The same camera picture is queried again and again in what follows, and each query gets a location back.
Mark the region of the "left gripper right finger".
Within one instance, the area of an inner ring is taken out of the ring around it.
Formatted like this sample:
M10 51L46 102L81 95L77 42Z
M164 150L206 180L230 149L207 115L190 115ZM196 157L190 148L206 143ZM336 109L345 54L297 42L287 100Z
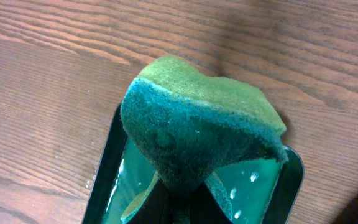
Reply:
M191 195L191 224L231 224L205 183Z

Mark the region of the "green yellow sponge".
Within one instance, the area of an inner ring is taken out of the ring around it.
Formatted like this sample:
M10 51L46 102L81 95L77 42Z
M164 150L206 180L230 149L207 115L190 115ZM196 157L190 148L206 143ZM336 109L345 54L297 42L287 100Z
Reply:
M121 104L128 136L176 195L193 192L217 168L287 161L286 126L256 87L210 77L174 56L147 65Z

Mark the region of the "green rectangular tray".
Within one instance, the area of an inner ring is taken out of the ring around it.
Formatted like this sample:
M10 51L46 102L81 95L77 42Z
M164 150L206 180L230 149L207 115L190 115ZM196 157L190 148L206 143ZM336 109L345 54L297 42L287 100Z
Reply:
M104 152L94 176L83 223L120 223L136 196L146 191L155 169L127 137L120 108L112 119ZM286 223L304 178L300 156L285 148L288 162L254 160L222 167L207 179L221 181L220 206L233 223Z

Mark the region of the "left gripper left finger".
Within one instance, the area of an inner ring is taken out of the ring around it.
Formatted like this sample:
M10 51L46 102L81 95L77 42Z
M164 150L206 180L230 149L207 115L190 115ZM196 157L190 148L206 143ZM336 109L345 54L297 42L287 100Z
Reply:
M170 194L161 180L158 180L145 202L127 224L172 224L172 203Z

